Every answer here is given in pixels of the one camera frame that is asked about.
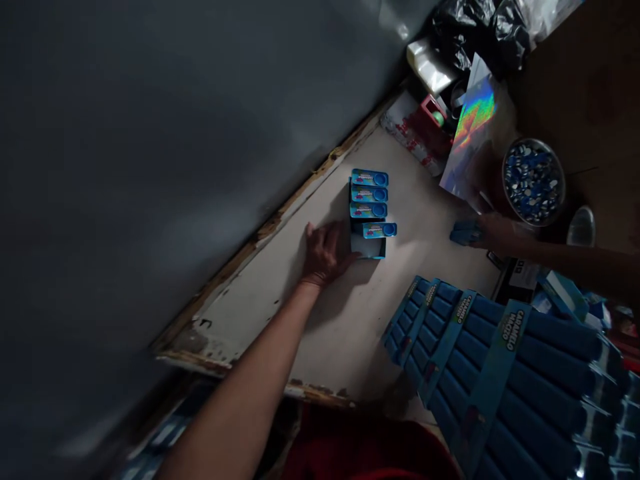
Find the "plastic bag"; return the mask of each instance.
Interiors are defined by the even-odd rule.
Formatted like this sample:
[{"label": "plastic bag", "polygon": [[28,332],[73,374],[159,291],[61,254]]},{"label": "plastic bag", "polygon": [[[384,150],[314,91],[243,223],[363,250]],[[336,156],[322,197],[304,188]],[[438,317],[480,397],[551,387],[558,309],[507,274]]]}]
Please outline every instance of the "plastic bag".
[{"label": "plastic bag", "polygon": [[516,0],[444,0],[434,11],[431,46],[460,71],[469,71],[478,53],[498,79],[522,68],[531,42]]},{"label": "plastic bag", "polygon": [[583,0],[516,0],[532,44],[540,43],[560,25]]},{"label": "plastic bag", "polygon": [[491,27],[506,68],[520,70],[531,52],[531,41],[515,1],[500,2],[491,19]]}]

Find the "person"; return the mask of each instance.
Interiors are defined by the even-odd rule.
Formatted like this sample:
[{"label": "person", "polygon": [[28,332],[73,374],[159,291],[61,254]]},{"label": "person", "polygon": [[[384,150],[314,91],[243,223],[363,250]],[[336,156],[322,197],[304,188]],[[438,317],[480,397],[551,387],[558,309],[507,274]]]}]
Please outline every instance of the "person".
[{"label": "person", "polygon": [[[552,245],[521,235],[495,214],[479,218],[483,236],[472,244],[557,270],[610,298],[638,304],[637,257],[584,247]],[[300,280],[276,316],[242,354],[162,465],[160,480],[250,479],[289,378],[307,318],[320,292],[358,258],[339,258],[341,226],[307,225]],[[320,413],[305,420],[289,452],[283,478],[458,479],[445,448],[412,422]]]},{"label": "person", "polygon": [[550,268],[584,289],[640,312],[640,256],[540,242],[497,213],[480,215],[478,224],[482,237],[470,246]]},{"label": "person", "polygon": [[[339,257],[341,232],[340,222],[307,225],[305,262],[293,293],[180,436],[159,480],[253,478],[311,309],[360,256]],[[303,418],[285,479],[459,478],[439,440],[416,423],[314,412]]]}]

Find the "bowl of blue candy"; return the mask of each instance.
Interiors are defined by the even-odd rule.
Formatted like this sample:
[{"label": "bowl of blue candy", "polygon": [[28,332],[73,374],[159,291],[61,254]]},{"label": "bowl of blue candy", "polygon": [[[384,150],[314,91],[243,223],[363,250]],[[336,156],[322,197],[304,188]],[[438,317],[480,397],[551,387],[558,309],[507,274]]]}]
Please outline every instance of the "bowl of blue candy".
[{"label": "bowl of blue candy", "polygon": [[521,138],[511,144],[502,166],[509,204],[534,227],[552,224],[565,201],[566,184],[560,161],[540,140]]}]

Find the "black plastic bag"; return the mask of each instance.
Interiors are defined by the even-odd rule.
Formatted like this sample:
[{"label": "black plastic bag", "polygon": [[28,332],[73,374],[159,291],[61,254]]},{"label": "black plastic bag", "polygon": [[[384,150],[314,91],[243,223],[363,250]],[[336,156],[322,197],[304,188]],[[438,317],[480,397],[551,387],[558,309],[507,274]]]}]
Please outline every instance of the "black plastic bag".
[{"label": "black plastic bag", "polygon": [[515,0],[444,0],[431,18],[429,42],[456,69],[471,69],[478,53],[497,78],[522,68],[531,51]]}]

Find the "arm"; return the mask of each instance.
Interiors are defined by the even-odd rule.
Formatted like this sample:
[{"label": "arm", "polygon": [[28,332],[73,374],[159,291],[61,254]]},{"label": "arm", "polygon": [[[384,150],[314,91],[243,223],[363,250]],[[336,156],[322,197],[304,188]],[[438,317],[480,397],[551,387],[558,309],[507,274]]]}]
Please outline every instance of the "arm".
[{"label": "arm", "polygon": [[358,258],[337,259],[340,223],[307,225],[302,278],[278,313],[172,448],[159,480],[250,479],[293,366],[307,318],[322,289]]},{"label": "arm", "polygon": [[618,300],[640,313],[640,258],[599,248],[544,243],[518,232],[511,220],[481,215],[482,240],[474,247],[499,255],[530,260],[574,280],[604,297]]}]

